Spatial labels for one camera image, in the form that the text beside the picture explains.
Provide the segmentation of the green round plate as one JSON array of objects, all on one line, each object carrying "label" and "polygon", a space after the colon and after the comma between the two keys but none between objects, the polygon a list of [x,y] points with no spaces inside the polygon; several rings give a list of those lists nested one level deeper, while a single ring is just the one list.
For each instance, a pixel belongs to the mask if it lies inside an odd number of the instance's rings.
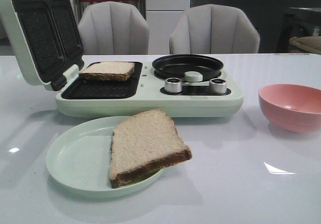
[{"label": "green round plate", "polygon": [[99,118],[67,130],[47,152],[50,175],[67,190],[88,198],[125,196],[153,184],[162,170],[119,188],[112,188],[109,181],[113,129],[127,118]]}]

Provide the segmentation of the left grey upholstered chair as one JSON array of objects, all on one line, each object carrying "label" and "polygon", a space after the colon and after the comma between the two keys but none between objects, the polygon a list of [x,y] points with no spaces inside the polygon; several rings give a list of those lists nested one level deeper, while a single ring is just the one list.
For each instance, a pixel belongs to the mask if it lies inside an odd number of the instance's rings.
[{"label": "left grey upholstered chair", "polygon": [[78,24],[85,55],[146,55],[149,27],[130,4],[102,2],[88,6]]}]

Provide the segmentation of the olive cushion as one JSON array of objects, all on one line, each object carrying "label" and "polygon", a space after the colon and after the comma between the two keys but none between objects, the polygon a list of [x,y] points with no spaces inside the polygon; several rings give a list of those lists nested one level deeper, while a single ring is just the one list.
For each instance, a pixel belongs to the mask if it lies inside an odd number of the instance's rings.
[{"label": "olive cushion", "polygon": [[304,52],[320,55],[320,36],[292,37],[289,44]]}]

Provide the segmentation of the silver control knob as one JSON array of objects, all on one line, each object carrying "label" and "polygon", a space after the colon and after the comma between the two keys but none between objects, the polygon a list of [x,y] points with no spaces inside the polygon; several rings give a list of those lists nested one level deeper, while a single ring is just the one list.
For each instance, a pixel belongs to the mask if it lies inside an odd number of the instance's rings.
[{"label": "silver control knob", "polygon": [[212,78],[209,80],[209,91],[215,94],[225,94],[227,92],[226,80]]},{"label": "silver control knob", "polygon": [[168,93],[180,93],[182,92],[182,81],[180,78],[167,78],[165,80],[164,89]]}]

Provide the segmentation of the white cabinet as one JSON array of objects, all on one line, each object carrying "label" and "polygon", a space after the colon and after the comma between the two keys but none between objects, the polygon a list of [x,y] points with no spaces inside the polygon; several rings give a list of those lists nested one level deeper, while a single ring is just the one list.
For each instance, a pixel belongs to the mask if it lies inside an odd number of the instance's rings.
[{"label": "white cabinet", "polygon": [[149,55],[169,54],[169,41],[180,14],[190,7],[190,0],[145,0],[149,26]]}]

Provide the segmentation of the dark kitchen counter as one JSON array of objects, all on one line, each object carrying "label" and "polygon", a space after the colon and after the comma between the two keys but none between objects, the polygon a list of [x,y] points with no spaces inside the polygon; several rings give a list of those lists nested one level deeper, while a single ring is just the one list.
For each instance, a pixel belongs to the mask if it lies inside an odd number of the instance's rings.
[{"label": "dark kitchen counter", "polygon": [[260,53],[286,53],[291,37],[320,35],[320,0],[191,0],[241,9],[260,35]]}]

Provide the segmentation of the left silver control knob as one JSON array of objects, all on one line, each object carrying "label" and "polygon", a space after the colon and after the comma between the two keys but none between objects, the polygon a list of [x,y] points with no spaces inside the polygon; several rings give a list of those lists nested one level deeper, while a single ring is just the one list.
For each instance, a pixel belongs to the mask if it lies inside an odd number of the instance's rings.
[{"label": "left silver control knob", "polygon": [[182,92],[182,81],[180,78],[167,78],[165,80],[164,89],[168,93],[180,93]]}]

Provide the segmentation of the black round frying pan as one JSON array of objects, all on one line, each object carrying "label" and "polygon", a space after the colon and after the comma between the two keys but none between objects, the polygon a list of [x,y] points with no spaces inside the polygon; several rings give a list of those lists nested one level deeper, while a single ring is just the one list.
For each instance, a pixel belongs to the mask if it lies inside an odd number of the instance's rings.
[{"label": "black round frying pan", "polygon": [[202,75],[202,81],[220,76],[224,67],[222,61],[203,55],[174,54],[160,57],[152,62],[156,76],[166,79],[183,78],[185,72],[195,71]]}]

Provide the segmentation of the bread slice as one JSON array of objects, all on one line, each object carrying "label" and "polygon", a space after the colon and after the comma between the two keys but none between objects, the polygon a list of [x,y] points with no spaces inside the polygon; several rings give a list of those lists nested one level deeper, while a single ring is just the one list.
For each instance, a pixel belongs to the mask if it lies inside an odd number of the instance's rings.
[{"label": "bread slice", "polygon": [[110,150],[112,188],[192,158],[172,118],[159,109],[144,111],[117,124]]},{"label": "bread slice", "polygon": [[134,70],[133,62],[103,61],[91,64],[78,75],[87,80],[126,81],[134,74]]}]

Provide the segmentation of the right silver control knob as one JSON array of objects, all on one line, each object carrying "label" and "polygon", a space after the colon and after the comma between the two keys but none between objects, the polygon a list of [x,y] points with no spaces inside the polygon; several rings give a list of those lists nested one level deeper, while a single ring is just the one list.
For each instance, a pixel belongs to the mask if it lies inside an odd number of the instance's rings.
[{"label": "right silver control knob", "polygon": [[212,78],[209,80],[209,91],[215,94],[225,94],[227,92],[226,80]]}]

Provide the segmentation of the right grey upholstered chair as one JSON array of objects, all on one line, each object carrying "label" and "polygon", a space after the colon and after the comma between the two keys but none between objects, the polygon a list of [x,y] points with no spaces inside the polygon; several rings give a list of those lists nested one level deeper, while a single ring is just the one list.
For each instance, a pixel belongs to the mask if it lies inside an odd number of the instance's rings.
[{"label": "right grey upholstered chair", "polygon": [[238,8],[202,5],[183,11],[169,39],[171,54],[258,53],[260,36]]}]

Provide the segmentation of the green breakfast maker base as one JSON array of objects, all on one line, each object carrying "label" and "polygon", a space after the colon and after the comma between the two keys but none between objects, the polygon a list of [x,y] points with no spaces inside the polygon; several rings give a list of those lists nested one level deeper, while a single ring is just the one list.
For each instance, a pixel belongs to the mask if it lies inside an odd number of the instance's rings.
[{"label": "green breakfast maker base", "polygon": [[223,94],[210,92],[207,81],[184,82],[182,92],[167,93],[151,62],[136,62],[135,73],[127,81],[74,77],[56,95],[56,104],[61,113],[82,118],[132,116],[151,109],[174,118],[231,116],[242,106],[243,92],[225,70],[220,78],[227,84]]}]

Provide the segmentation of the grey upholstered chair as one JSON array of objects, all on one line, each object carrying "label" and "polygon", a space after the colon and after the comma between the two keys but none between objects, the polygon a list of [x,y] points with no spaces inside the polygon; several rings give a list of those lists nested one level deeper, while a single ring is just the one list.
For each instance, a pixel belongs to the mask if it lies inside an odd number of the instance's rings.
[{"label": "grey upholstered chair", "polygon": [[183,11],[169,39],[171,54],[258,53],[260,36],[238,8],[202,5]]},{"label": "grey upholstered chair", "polygon": [[85,55],[146,55],[149,27],[130,4],[102,2],[88,6],[78,24]]}]

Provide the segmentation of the green sandwich maker lid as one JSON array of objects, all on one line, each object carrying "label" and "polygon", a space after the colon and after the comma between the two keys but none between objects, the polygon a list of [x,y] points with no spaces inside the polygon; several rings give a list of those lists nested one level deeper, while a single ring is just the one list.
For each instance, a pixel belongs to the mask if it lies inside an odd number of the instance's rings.
[{"label": "green sandwich maker lid", "polygon": [[28,84],[59,91],[84,66],[70,0],[1,0],[1,21]]}]

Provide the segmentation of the pink bowl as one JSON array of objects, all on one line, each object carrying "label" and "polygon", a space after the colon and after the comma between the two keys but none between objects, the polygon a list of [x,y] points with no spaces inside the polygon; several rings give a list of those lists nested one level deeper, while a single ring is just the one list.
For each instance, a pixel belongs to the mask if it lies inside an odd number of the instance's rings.
[{"label": "pink bowl", "polygon": [[[276,126],[296,133],[320,131],[320,89],[297,84],[271,84],[260,88],[264,116]],[[299,111],[291,110],[293,106]]]}]

